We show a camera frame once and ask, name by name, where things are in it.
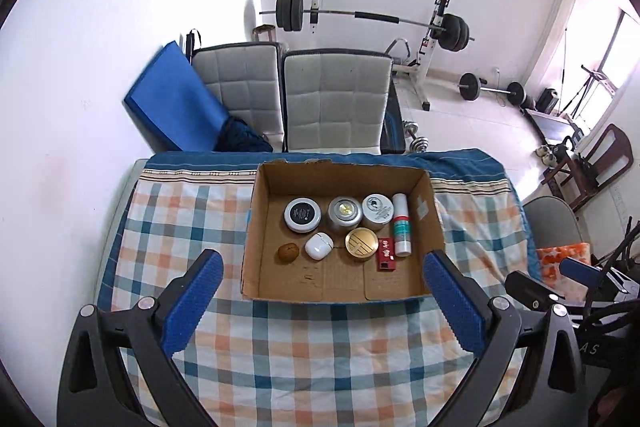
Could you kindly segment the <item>small brown round object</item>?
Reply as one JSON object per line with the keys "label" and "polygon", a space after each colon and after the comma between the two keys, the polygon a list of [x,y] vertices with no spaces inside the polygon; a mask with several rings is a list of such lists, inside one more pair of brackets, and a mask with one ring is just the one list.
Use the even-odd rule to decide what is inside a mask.
{"label": "small brown round object", "polygon": [[280,263],[288,265],[299,257],[299,247],[295,243],[286,243],[281,245],[277,250],[277,258]]}

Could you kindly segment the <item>red cigarette pack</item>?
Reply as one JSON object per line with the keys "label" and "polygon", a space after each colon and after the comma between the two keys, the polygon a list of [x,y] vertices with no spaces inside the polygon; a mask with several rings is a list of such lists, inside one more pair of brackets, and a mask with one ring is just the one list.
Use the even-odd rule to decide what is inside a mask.
{"label": "red cigarette pack", "polygon": [[378,238],[376,251],[376,269],[378,272],[393,272],[396,270],[395,244],[391,237]]}

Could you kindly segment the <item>white earbud case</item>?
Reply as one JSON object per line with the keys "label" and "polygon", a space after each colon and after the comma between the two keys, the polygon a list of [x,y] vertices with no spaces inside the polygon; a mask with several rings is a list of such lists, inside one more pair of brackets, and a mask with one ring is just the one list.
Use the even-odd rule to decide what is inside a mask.
{"label": "white earbud case", "polygon": [[324,232],[318,232],[311,236],[304,246],[306,254],[314,261],[320,261],[328,257],[333,248],[332,237]]}

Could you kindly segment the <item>gold round tin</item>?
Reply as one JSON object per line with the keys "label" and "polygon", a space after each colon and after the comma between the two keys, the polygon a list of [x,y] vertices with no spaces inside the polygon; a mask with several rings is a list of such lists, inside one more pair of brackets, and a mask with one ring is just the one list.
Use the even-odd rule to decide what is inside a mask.
{"label": "gold round tin", "polygon": [[378,236],[367,228],[353,229],[345,236],[345,248],[354,259],[366,261],[378,250]]}

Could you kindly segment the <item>white green spray bottle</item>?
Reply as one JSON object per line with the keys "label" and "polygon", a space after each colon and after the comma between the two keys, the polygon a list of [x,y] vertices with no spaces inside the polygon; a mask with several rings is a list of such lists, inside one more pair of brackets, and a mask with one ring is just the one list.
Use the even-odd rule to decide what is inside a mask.
{"label": "white green spray bottle", "polygon": [[404,193],[396,193],[392,197],[394,215],[392,220],[394,251],[398,258],[412,254],[411,228],[408,198]]}

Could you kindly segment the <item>dark wooden chair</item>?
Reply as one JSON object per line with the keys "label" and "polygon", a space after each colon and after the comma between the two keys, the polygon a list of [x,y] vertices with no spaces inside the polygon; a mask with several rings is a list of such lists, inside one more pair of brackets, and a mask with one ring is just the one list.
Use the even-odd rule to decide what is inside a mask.
{"label": "dark wooden chair", "polygon": [[570,150],[570,137],[551,149],[555,163],[546,171],[542,185],[564,199],[561,187],[574,183],[577,195],[568,205],[574,212],[616,182],[634,165],[631,142],[620,127],[609,124],[587,153]]}

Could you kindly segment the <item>silver tin black label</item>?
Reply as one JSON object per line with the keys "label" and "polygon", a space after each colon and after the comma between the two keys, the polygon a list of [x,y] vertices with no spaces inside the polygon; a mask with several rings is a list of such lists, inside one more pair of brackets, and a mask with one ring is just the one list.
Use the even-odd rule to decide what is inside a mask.
{"label": "silver tin black label", "polygon": [[297,197],[286,205],[283,219],[285,225],[292,232],[307,234],[320,225],[322,211],[315,200],[308,197]]}

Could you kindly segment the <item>dark side table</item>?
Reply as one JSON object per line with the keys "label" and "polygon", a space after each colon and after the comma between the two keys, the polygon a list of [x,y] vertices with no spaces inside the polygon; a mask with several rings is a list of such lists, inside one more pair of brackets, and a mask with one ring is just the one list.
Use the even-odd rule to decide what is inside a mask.
{"label": "dark side table", "polygon": [[574,152],[579,142],[585,138],[585,132],[570,119],[528,108],[522,108],[521,114],[539,138],[540,145],[536,148],[535,154],[540,158],[552,155],[556,160],[563,159],[570,152]]}

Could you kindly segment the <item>white lidded round tin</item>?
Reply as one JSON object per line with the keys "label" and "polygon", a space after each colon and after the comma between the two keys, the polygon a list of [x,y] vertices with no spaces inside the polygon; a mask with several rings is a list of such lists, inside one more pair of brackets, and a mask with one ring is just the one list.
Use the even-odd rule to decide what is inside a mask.
{"label": "white lidded round tin", "polygon": [[383,194],[370,194],[361,202],[362,220],[365,228],[380,231],[394,217],[393,202]]}

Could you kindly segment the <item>silver tin gold label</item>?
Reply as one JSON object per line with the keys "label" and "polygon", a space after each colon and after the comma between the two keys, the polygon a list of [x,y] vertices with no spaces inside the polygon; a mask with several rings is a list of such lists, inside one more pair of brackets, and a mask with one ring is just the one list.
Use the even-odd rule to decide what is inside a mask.
{"label": "silver tin gold label", "polygon": [[362,220],[361,204],[356,198],[349,196],[335,197],[329,203],[329,228],[337,235],[346,235],[356,229]]}

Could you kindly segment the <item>short barbell on floor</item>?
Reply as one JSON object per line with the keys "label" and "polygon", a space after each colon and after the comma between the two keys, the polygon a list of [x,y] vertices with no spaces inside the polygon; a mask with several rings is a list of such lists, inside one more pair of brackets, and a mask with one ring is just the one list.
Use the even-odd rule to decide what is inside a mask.
{"label": "short barbell on floor", "polygon": [[521,83],[513,81],[506,86],[506,89],[489,88],[485,79],[478,78],[470,72],[466,72],[460,77],[458,90],[461,98],[468,102],[476,101],[482,92],[502,94],[511,105],[518,107],[522,106],[527,98],[526,91]]}

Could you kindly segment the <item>grey cushioned chair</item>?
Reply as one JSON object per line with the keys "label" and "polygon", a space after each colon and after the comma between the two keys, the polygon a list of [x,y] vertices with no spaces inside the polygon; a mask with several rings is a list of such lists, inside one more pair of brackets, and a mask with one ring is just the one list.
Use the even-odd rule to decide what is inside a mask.
{"label": "grey cushioned chair", "polygon": [[381,152],[392,59],[380,52],[309,49],[285,54],[285,146],[299,153]]}
{"label": "grey cushioned chair", "polygon": [[206,88],[276,152],[283,150],[285,138],[280,65],[281,49],[273,42],[210,46],[196,50],[192,57]]}

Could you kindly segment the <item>right grey cushioned chair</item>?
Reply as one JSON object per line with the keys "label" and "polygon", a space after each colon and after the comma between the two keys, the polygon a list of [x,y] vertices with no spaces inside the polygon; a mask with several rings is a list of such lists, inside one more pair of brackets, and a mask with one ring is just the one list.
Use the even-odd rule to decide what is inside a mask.
{"label": "right grey cushioned chair", "polygon": [[381,152],[392,59],[380,52],[309,49],[285,54],[285,146],[299,153]]}

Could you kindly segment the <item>white weight bench rack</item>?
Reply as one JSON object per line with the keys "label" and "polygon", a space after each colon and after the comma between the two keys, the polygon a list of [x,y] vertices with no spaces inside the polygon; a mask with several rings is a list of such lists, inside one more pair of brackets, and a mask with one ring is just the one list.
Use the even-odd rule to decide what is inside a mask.
{"label": "white weight bench rack", "polygon": [[426,92],[426,77],[431,67],[433,56],[437,46],[437,38],[444,32],[442,21],[450,0],[435,0],[434,10],[427,30],[420,43],[416,57],[408,64],[394,64],[392,74],[395,77],[408,79],[418,98],[420,109],[428,112],[431,109],[431,101]]}

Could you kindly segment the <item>long barbell on rack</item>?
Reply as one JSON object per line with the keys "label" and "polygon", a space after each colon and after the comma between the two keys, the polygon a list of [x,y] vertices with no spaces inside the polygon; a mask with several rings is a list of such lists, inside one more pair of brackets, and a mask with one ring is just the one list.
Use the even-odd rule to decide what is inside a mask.
{"label": "long barbell on rack", "polygon": [[304,0],[276,0],[276,6],[273,10],[260,11],[259,14],[274,15],[277,28],[294,32],[303,30],[305,16],[308,16],[309,23],[318,24],[320,15],[346,16],[356,18],[356,20],[373,20],[393,25],[411,25],[426,29],[427,37],[435,40],[443,50],[449,52],[460,52],[474,41],[468,23],[461,16],[450,13],[436,14],[439,23],[428,24],[375,12],[305,9]]}

